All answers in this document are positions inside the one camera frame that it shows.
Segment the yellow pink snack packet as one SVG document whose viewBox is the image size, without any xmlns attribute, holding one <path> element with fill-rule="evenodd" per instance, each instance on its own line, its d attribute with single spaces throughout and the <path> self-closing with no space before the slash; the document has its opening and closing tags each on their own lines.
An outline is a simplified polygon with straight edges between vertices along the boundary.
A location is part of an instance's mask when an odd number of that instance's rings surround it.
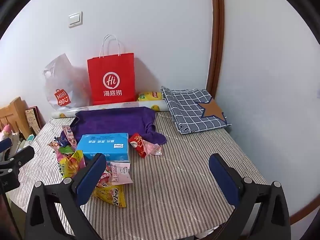
<svg viewBox="0 0 320 240">
<path fill-rule="evenodd" d="M 63 179 L 73 178 L 80 169 L 86 167 L 84 155 L 81 150 L 77 150 L 71 155 L 59 152 L 57 154 L 57 163 Z"/>
</svg>

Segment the green snack packet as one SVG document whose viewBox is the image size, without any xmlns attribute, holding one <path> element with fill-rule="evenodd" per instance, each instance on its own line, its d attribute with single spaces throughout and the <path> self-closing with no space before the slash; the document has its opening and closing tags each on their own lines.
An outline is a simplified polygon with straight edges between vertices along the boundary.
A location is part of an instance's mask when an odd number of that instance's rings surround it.
<svg viewBox="0 0 320 240">
<path fill-rule="evenodd" d="M 58 149 L 58 151 L 61 153 L 61 154 L 73 154 L 74 153 L 74 150 L 72 149 L 72 147 L 70 145 L 67 145 L 65 147 L 60 147 Z"/>
</svg>

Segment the dark blue cookie packet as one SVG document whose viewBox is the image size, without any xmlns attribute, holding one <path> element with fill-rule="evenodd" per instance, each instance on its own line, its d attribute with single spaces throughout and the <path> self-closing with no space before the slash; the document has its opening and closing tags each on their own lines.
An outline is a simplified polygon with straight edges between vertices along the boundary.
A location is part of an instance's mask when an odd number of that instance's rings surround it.
<svg viewBox="0 0 320 240">
<path fill-rule="evenodd" d="M 65 136 L 54 137 L 54 141 L 57 142 L 61 147 L 70 145 L 68 139 Z"/>
</svg>

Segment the long pink striped snack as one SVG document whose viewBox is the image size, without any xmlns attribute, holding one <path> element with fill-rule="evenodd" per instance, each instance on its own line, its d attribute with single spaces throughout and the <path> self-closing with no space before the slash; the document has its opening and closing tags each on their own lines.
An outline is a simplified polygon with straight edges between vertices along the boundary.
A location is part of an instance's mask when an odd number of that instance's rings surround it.
<svg viewBox="0 0 320 240">
<path fill-rule="evenodd" d="M 76 151 L 77 142 L 76 142 L 76 139 L 74 137 L 74 134 L 73 134 L 70 126 L 68 126 L 68 125 L 62 126 L 62 130 L 63 130 L 67 140 L 69 141 L 71 148 L 73 149 L 73 151 Z"/>
</svg>

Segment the pink white snack sachet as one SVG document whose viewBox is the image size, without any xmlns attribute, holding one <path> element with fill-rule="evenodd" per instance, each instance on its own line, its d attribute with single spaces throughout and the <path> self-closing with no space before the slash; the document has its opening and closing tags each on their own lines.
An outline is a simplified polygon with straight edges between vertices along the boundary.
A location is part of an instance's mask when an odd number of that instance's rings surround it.
<svg viewBox="0 0 320 240">
<path fill-rule="evenodd" d="M 112 185 L 132 184 L 130 177 L 130 163 L 110 162 Z"/>
</svg>

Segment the red candy wrapper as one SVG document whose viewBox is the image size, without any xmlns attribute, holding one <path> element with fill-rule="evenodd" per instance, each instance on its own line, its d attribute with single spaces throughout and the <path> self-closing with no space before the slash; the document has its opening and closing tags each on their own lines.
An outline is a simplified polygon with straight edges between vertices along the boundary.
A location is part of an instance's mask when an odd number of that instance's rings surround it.
<svg viewBox="0 0 320 240">
<path fill-rule="evenodd" d="M 129 138 L 129 144 L 136 150 L 141 158 L 146 157 L 146 152 L 144 150 L 143 138 L 139 133 L 133 134 Z"/>
</svg>

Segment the pink candy wrapper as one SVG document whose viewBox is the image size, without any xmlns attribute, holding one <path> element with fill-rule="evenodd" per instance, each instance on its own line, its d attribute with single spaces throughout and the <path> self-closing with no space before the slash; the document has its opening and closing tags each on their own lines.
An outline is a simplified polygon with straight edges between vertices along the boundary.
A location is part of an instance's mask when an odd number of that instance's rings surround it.
<svg viewBox="0 0 320 240">
<path fill-rule="evenodd" d="M 159 144 L 153 144 L 146 140 L 142 140 L 142 142 L 143 142 L 144 152 L 146 153 L 146 155 L 154 155 L 154 156 L 162 155 L 162 148 Z"/>
</svg>

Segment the pink red bean snack packet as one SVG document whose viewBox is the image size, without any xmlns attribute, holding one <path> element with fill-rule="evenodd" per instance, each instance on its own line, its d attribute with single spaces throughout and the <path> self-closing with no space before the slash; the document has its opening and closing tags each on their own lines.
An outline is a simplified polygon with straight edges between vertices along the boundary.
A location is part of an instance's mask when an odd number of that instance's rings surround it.
<svg viewBox="0 0 320 240">
<path fill-rule="evenodd" d="M 97 188 L 104 188 L 111 185 L 118 185 L 119 184 L 119 175 L 116 167 L 116 163 L 110 162 L 106 165 L 106 168 L 101 175 L 98 183 Z"/>
</svg>

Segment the patterned brown book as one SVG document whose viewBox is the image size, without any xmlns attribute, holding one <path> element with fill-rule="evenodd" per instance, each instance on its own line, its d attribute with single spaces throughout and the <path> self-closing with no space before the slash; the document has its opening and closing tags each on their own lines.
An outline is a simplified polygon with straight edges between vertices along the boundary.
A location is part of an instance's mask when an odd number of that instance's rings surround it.
<svg viewBox="0 0 320 240">
<path fill-rule="evenodd" d="M 39 108 L 37 106 L 29 107 L 24 112 L 33 135 L 38 135 L 46 123 Z"/>
</svg>

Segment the yellow chips packet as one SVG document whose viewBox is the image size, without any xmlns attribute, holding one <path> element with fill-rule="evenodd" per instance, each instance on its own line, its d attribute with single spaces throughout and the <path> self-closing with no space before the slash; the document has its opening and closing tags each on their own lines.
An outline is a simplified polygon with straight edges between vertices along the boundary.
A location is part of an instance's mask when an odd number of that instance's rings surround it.
<svg viewBox="0 0 320 240">
<path fill-rule="evenodd" d="M 124 186 L 98 183 L 93 196 L 117 207 L 126 207 Z"/>
</svg>

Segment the striped quilted table cover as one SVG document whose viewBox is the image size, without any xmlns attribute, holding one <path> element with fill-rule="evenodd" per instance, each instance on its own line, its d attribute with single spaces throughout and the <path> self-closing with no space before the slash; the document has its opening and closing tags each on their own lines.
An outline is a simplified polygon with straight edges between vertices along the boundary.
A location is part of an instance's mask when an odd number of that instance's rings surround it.
<svg viewBox="0 0 320 240">
<path fill-rule="evenodd" d="M 129 152 L 132 184 L 126 207 L 91 197 L 82 211 L 103 239 L 180 239 L 224 223 L 233 208 L 212 176 L 208 161 L 218 153 L 242 177 L 265 179 L 224 130 L 180 134 L 168 112 L 159 112 L 156 130 L 167 143 L 161 156 Z"/>
</svg>

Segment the grey checked star cloth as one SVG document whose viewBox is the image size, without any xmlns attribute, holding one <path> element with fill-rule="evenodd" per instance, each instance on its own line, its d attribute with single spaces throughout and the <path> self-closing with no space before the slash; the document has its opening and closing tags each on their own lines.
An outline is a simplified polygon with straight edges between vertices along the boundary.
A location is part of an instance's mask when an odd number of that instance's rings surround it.
<svg viewBox="0 0 320 240">
<path fill-rule="evenodd" d="M 163 86 L 161 93 L 181 134 L 204 132 L 231 125 L 222 109 L 205 89 L 173 90 Z"/>
</svg>

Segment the purple towel lined tray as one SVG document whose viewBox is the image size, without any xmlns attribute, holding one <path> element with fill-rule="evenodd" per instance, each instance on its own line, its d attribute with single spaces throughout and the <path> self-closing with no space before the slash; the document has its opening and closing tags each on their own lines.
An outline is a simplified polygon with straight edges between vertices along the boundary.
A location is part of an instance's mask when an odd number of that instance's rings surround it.
<svg viewBox="0 0 320 240">
<path fill-rule="evenodd" d="M 155 119 L 155 111 L 147 107 L 101 109 L 76 113 L 70 127 L 76 141 L 84 134 L 127 133 L 131 137 L 138 133 L 148 142 L 164 145 L 167 139 L 156 132 Z"/>
</svg>

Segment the fruit print paper roll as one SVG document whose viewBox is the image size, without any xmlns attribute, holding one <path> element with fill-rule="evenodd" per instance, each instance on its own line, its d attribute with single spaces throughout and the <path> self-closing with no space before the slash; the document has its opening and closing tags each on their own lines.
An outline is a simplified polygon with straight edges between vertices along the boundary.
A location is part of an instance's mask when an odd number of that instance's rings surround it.
<svg viewBox="0 0 320 240">
<path fill-rule="evenodd" d="M 156 112 L 169 111 L 167 104 L 165 103 L 164 100 L 132 101 L 132 102 L 121 102 L 121 103 L 84 106 L 84 107 L 75 107 L 70 109 L 57 110 L 51 113 L 51 117 L 54 119 L 73 118 L 75 117 L 75 114 L 80 111 L 95 111 L 95 110 L 102 110 L 102 109 L 132 108 L 132 107 L 148 107 L 150 109 L 153 109 Z"/>
</svg>

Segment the yellow Lipton tea pack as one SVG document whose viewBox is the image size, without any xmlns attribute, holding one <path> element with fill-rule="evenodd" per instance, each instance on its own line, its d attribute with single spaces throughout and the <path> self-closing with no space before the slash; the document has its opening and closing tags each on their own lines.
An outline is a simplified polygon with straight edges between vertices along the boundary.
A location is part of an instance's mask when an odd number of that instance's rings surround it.
<svg viewBox="0 0 320 240">
<path fill-rule="evenodd" d="M 162 99 L 163 97 L 161 92 L 148 91 L 139 93 L 137 101 L 158 101 Z"/>
</svg>

